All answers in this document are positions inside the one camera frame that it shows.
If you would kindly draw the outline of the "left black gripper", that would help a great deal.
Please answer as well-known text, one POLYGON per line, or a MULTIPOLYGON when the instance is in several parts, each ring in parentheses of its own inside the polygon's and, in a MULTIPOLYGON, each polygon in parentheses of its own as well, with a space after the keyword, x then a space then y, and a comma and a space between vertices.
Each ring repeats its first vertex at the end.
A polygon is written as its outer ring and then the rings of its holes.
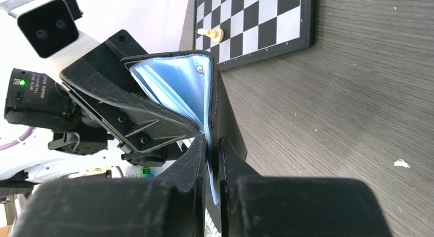
POLYGON ((122 159, 162 164, 181 154, 178 140, 195 137, 198 127, 148 98, 121 60, 145 50, 120 30, 59 74, 84 113, 85 123, 105 129, 119 141, 122 159))

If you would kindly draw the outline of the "black white chessboard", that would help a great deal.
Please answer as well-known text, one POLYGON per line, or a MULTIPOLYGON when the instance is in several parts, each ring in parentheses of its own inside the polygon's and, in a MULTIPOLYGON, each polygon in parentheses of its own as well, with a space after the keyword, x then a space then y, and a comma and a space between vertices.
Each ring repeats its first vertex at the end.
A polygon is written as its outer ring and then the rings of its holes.
POLYGON ((193 48, 228 70, 315 44, 316 0, 194 0, 193 48), (220 43, 197 29, 224 30, 220 43))

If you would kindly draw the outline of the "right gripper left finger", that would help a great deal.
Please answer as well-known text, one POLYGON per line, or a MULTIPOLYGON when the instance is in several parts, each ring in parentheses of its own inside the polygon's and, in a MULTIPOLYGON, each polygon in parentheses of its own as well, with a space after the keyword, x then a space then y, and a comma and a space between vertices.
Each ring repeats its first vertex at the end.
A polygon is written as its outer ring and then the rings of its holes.
POLYGON ((206 139, 159 176, 76 178, 42 184, 12 236, 203 236, 206 139))

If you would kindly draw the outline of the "cream chess piece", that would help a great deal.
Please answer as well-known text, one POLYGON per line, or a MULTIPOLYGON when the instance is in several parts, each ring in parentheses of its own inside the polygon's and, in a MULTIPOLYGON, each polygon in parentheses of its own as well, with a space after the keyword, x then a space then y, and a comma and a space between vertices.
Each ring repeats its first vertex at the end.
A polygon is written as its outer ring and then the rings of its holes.
POLYGON ((197 29, 197 33, 199 35, 209 37, 210 39, 213 39, 217 43, 220 43, 224 38, 224 30, 221 28, 217 28, 217 29, 199 28, 197 29))

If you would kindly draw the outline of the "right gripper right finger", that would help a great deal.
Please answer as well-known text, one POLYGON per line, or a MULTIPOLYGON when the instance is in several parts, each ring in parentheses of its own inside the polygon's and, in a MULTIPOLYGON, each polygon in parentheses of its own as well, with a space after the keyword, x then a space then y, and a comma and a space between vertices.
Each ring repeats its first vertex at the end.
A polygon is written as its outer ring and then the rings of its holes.
POLYGON ((222 236, 391 236, 373 191, 351 178, 265 177, 219 142, 222 236))

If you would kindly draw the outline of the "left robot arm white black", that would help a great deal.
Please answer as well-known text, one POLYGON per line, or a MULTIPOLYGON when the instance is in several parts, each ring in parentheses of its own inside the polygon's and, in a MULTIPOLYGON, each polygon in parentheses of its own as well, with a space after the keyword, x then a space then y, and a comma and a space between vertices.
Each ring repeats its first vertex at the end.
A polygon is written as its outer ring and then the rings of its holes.
POLYGON ((31 192, 36 184, 84 170, 157 167, 182 155, 176 142, 195 137, 192 121, 152 102, 123 65, 146 51, 125 30, 112 35, 61 73, 14 69, 4 117, 29 127, 18 143, 30 146, 36 128, 53 134, 55 156, 15 151, 1 159, 1 197, 31 192))

